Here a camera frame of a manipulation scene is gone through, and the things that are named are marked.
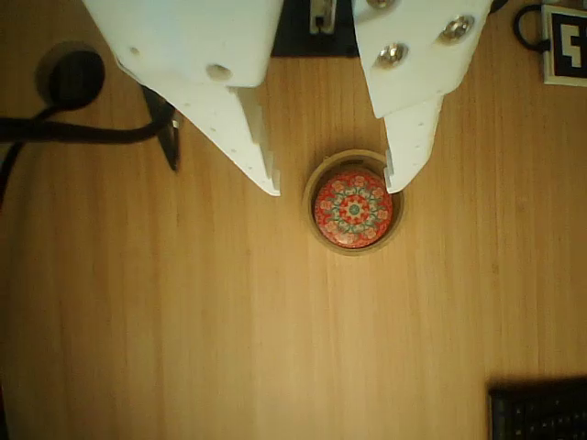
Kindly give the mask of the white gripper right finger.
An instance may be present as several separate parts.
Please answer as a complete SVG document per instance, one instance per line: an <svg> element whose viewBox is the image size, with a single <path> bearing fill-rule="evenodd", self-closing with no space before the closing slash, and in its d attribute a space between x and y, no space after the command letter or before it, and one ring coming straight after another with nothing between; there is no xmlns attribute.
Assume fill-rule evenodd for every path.
<svg viewBox="0 0 587 440"><path fill-rule="evenodd" d="M443 100L460 86L490 9L488 1L354 2L361 66L386 128L388 193L430 158Z"/></svg>

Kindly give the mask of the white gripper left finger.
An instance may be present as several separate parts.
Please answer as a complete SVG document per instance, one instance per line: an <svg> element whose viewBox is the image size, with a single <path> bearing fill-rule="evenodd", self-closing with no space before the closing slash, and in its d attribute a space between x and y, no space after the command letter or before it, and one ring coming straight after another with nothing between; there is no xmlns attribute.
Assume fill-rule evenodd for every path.
<svg viewBox="0 0 587 440"><path fill-rule="evenodd" d="M255 90L280 1L87 1L120 68L172 104L271 196L280 193Z"/></svg>

